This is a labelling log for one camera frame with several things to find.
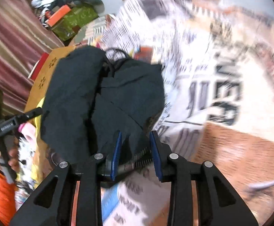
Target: orange fabric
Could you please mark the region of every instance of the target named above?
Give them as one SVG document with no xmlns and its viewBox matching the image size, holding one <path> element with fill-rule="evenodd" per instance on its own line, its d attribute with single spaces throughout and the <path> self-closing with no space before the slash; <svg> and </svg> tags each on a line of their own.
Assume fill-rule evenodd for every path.
<svg viewBox="0 0 274 226">
<path fill-rule="evenodd" d="M 8 184 L 4 175 L 0 174 L 0 220 L 6 226 L 16 212 L 15 188 L 15 184 Z"/>
</svg>

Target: pink object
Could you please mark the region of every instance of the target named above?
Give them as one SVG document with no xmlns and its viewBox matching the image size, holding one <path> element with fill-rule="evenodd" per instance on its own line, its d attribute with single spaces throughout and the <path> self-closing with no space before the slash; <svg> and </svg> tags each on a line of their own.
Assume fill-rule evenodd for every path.
<svg viewBox="0 0 274 226">
<path fill-rule="evenodd" d="M 36 143 L 36 128 L 29 122 L 20 124 L 19 128 L 17 129 L 20 133 L 22 133 L 25 139 L 28 142 Z"/>
</svg>

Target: human hand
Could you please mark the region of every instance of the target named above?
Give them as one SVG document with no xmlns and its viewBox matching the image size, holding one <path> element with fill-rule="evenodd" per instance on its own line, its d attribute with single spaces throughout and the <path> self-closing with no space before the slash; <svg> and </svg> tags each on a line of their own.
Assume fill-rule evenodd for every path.
<svg viewBox="0 0 274 226">
<path fill-rule="evenodd" d="M 11 166 L 12 170 L 19 172 L 20 170 L 20 164 L 19 164 L 19 151 L 17 146 L 12 147 L 9 152 L 10 160 L 8 161 L 8 164 Z"/>
</svg>

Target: red striped curtain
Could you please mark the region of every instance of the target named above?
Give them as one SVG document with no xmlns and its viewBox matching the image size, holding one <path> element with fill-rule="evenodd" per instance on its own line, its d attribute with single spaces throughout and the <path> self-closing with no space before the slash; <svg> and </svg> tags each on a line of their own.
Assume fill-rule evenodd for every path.
<svg viewBox="0 0 274 226">
<path fill-rule="evenodd" d="M 0 88 L 4 113 L 25 108 L 32 82 L 27 79 L 44 52 L 63 43 L 41 25 L 33 14 L 31 0 L 0 0 Z"/>
</svg>

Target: red book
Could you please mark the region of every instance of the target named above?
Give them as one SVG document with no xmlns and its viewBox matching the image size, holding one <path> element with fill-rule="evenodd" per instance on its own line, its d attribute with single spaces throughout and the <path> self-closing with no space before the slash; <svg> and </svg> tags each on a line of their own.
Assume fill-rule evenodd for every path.
<svg viewBox="0 0 274 226">
<path fill-rule="evenodd" d="M 30 75 L 28 76 L 28 79 L 31 79 L 33 81 L 35 81 L 35 79 L 37 78 L 38 73 L 40 72 L 42 66 L 44 65 L 46 59 L 48 58 L 49 54 L 48 53 L 43 53 L 41 55 L 41 58 L 39 59 L 39 61 L 36 62 L 36 64 L 34 65 L 33 69 L 30 72 Z"/>
</svg>

